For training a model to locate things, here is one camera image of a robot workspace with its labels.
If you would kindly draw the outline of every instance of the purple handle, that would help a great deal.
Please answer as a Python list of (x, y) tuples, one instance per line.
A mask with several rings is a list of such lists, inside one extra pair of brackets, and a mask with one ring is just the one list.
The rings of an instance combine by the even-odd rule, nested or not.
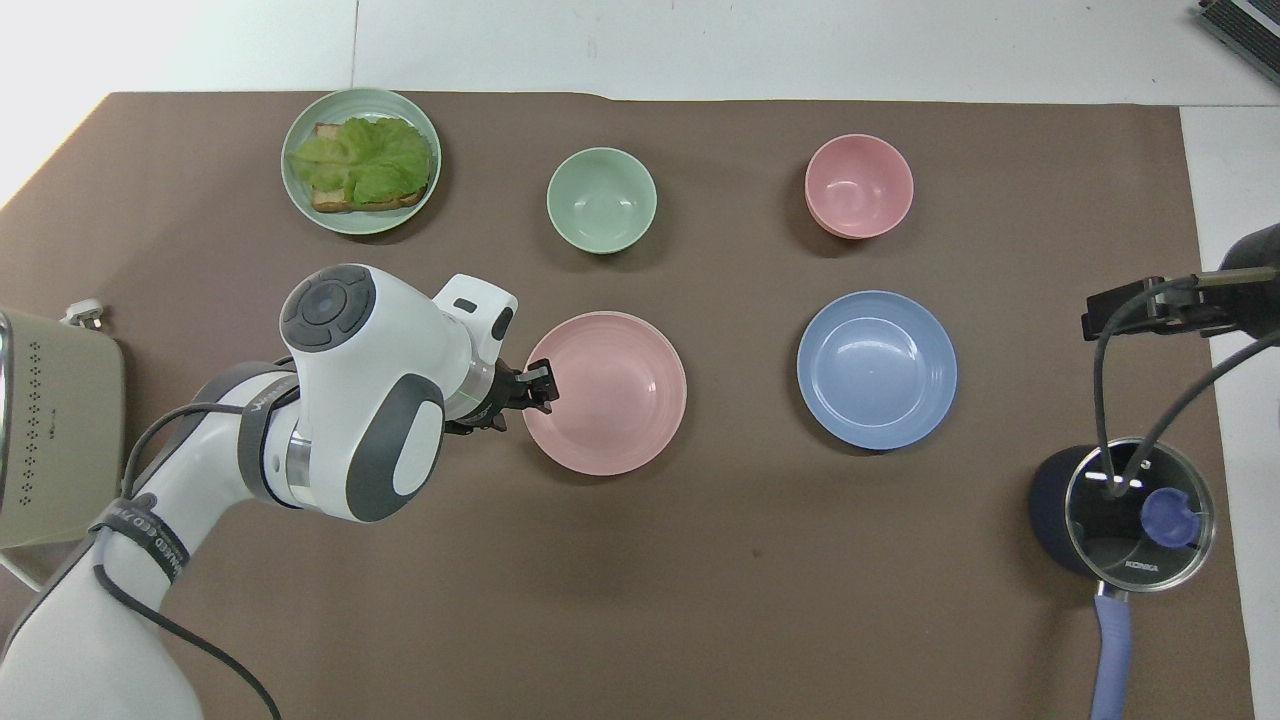
[(1120, 720), (1124, 716), (1125, 685), (1129, 682), (1129, 651), (1133, 633), (1129, 603), (1105, 594), (1093, 596), (1102, 634), (1098, 678), (1093, 683), (1093, 710), (1089, 720)]

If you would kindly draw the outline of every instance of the table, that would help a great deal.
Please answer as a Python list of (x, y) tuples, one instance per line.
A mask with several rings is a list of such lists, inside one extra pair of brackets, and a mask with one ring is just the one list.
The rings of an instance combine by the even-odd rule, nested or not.
[[(316, 96), (111, 96), (0, 217), (19, 306), (47, 313), (70, 288), (111, 305), (131, 436), (219, 369), (279, 355), (279, 299), (351, 260), (428, 291), (453, 272), (506, 287), (518, 360), (575, 314), (636, 314), (681, 352), (690, 409), (658, 460), (616, 479), (554, 465), (513, 423), (448, 438), (448, 465), (376, 527), (228, 514), (165, 611), (287, 712), (1083, 714), (1092, 588), (1036, 546), (1023, 503), (1039, 460), (1089, 437), (1082, 288), (1133, 279), (1153, 250), (1196, 263), (1175, 110), (410, 94), (447, 172), (415, 220), (360, 243), (279, 188), (276, 131)], [(908, 219), (863, 243), (823, 233), (800, 195), (809, 152), (852, 124), (895, 138), (916, 176)], [(613, 258), (544, 222), (545, 178), (590, 143), (644, 159), (663, 199)], [(868, 287), (932, 309), (961, 366), (943, 425), (886, 455), (827, 436), (794, 379), (812, 314)], [(1167, 378), (1207, 364), (1196, 338), (1117, 342), (1114, 432), (1146, 429)], [(1198, 405), (1169, 441), (1222, 492), (1215, 420)], [(1230, 548), (1225, 514), (1196, 582), (1135, 601), (1133, 716), (1249, 716)], [(256, 711), (221, 667), (173, 650), (210, 717)]]

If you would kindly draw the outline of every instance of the pink bowl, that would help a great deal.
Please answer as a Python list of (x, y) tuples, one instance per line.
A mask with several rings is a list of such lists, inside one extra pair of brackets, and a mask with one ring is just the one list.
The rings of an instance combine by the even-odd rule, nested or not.
[(827, 232), (859, 240), (896, 227), (911, 206), (911, 168), (892, 145), (869, 135), (827, 141), (809, 160), (804, 199)]
[(534, 442), (586, 475), (618, 475), (653, 460), (685, 416), (685, 368), (657, 328), (626, 313), (588, 313), (553, 328), (529, 356), (547, 357), (559, 400), (525, 410)]

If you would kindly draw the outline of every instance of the bread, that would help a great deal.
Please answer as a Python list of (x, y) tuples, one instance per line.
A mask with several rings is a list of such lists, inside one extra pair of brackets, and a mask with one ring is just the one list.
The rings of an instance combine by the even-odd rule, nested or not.
[[(316, 137), (328, 137), (334, 140), (338, 137), (338, 128), (342, 126), (333, 123), (316, 123)], [(347, 201), (346, 191), (343, 188), (338, 190), (316, 190), (311, 188), (311, 206), (320, 213), (349, 213), (352, 210), (396, 210), (397, 208), (411, 208), (417, 205), (417, 201), (422, 199), (422, 193), (426, 192), (426, 187), (421, 187), (417, 192), (411, 195), (403, 195), (401, 197), (392, 197), (381, 202), (365, 202), (362, 205), (355, 205)]]

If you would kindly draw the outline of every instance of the lettuce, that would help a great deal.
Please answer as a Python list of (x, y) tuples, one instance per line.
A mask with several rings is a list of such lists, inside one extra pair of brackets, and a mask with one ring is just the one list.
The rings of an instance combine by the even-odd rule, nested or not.
[(311, 137), (287, 156), (303, 182), (320, 191), (342, 188), (355, 205), (412, 195), (430, 172), (426, 141), (399, 118), (351, 118), (337, 140)]

